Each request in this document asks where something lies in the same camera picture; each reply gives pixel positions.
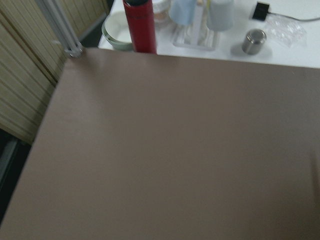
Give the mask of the light blue cup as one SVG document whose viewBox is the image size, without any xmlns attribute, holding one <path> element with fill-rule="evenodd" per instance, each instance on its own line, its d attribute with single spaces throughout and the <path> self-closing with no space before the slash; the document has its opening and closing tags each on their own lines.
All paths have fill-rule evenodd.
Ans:
<svg viewBox="0 0 320 240">
<path fill-rule="evenodd" d="M 196 0 L 172 0 L 169 9 L 170 19 L 178 25 L 190 25 L 194 19 L 196 4 Z"/>
</svg>

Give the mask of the small steel cup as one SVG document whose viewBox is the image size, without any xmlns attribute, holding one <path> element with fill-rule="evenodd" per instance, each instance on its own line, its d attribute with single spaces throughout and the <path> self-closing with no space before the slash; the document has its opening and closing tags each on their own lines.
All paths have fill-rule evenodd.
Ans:
<svg viewBox="0 0 320 240">
<path fill-rule="evenodd" d="M 251 29 L 246 33 L 241 49 L 248 55 L 256 55 L 261 51 L 266 40 L 267 35 L 262 29 Z"/>
</svg>

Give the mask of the grey cup on tray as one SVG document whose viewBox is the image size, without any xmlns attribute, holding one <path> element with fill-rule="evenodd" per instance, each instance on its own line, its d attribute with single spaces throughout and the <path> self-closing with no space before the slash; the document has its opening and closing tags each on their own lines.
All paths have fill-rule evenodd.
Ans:
<svg viewBox="0 0 320 240">
<path fill-rule="evenodd" d="M 234 0 L 209 0 L 207 27 L 214 32 L 227 31 L 233 27 Z"/>
</svg>

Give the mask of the white bowl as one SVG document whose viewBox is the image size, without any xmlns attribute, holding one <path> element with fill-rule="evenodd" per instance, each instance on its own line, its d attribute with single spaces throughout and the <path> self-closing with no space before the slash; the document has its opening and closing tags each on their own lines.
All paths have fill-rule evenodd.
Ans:
<svg viewBox="0 0 320 240">
<path fill-rule="evenodd" d="M 124 11 L 116 11 L 106 17 L 101 33 L 104 39 L 117 51 L 133 51 L 132 39 Z"/>
</svg>

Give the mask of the red thermos bottle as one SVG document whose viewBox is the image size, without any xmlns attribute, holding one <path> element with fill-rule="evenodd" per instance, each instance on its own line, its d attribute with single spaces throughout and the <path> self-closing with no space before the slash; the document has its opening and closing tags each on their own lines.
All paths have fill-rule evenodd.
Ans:
<svg viewBox="0 0 320 240">
<path fill-rule="evenodd" d="M 153 3 L 151 0 L 123 0 L 135 52 L 157 53 Z"/>
</svg>

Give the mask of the small black square device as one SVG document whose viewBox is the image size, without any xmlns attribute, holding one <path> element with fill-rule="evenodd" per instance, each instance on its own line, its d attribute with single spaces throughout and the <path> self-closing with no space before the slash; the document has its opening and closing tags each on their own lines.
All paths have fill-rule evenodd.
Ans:
<svg viewBox="0 0 320 240">
<path fill-rule="evenodd" d="M 267 15 L 269 14 L 269 8 L 270 4 L 269 3 L 264 3 L 264 2 L 257 2 L 252 14 L 252 19 L 253 20 L 258 20 L 258 21 L 265 21 L 267 18 Z"/>
</svg>

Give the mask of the crumpled clear plastic wrap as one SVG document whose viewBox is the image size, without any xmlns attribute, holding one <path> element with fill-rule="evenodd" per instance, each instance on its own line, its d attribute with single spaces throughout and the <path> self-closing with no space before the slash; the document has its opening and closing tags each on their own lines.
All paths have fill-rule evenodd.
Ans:
<svg viewBox="0 0 320 240">
<path fill-rule="evenodd" d="M 264 29 L 269 39 L 283 47 L 292 48 L 307 44 L 307 31 L 297 21 L 268 18 Z"/>
</svg>

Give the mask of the aluminium frame post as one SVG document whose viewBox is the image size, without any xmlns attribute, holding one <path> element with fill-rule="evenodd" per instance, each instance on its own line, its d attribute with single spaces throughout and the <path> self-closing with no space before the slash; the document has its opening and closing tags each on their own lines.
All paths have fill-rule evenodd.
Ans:
<svg viewBox="0 0 320 240">
<path fill-rule="evenodd" d="M 78 58 L 84 47 L 72 28 L 59 0 L 36 0 L 36 4 L 55 33 L 68 57 Z"/>
</svg>

